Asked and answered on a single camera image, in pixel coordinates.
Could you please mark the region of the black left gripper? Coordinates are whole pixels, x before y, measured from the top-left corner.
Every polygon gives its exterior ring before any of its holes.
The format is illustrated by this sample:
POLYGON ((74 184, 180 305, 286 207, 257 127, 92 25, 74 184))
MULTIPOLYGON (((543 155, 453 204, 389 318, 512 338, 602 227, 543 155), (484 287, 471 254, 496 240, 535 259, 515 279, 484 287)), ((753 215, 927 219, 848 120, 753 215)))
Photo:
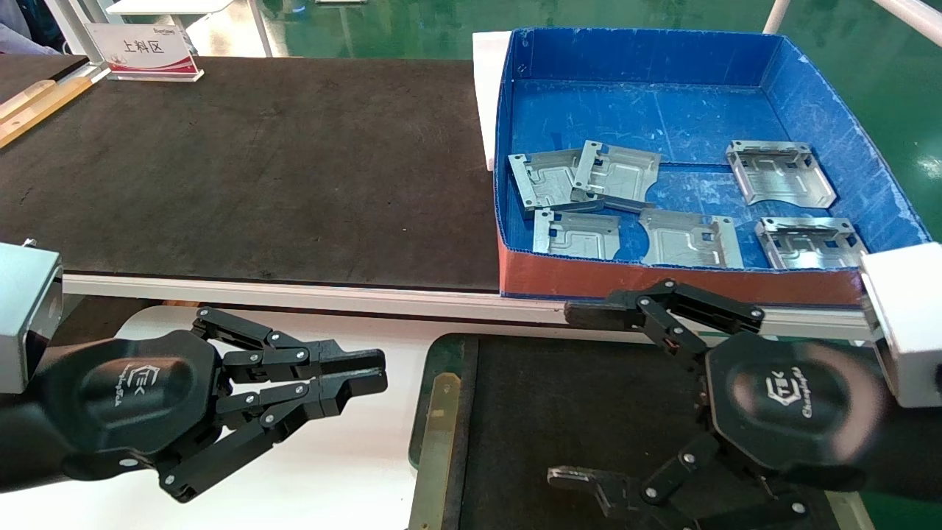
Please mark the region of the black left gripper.
POLYGON ((199 309, 193 333, 101 340, 40 370, 38 402, 63 443, 64 476, 97 481, 180 460, 161 470, 161 489, 188 503, 311 420, 337 417, 351 399, 387 388, 378 349, 302 342, 208 307, 199 309), (222 355, 233 383, 310 381, 219 397, 213 409, 221 356, 205 340, 236 348, 222 355), (228 434, 209 442, 222 429, 228 434))

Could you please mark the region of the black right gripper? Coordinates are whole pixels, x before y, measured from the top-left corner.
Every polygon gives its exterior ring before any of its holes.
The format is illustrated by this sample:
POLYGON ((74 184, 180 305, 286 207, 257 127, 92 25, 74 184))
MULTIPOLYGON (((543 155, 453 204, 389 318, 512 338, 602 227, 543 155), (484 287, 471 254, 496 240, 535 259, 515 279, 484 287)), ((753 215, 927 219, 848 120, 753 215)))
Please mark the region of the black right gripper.
MULTIPOLYGON (((767 340, 755 335, 765 318, 758 306, 672 278, 602 301, 570 301, 564 315, 574 328, 642 332, 685 368, 706 368, 715 430, 768 470, 850 467, 874 446, 891 409, 871 353, 767 340), (709 352, 683 319, 731 338, 709 352)), ((556 466, 546 481, 591 496, 626 529, 798 529, 810 520, 810 504, 795 490, 723 485, 720 454, 720 440, 700 434, 649 476, 556 466)))

